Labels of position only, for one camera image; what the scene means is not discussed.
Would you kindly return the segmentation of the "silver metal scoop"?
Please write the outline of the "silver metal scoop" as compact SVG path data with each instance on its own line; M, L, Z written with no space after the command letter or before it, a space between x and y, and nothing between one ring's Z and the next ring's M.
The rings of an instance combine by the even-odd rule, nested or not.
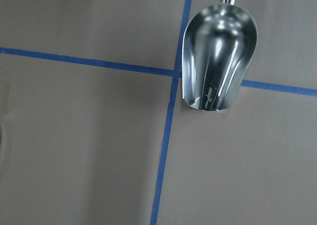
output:
M235 0L198 12L182 42L182 98L192 108L215 112L233 102L257 45L253 17Z

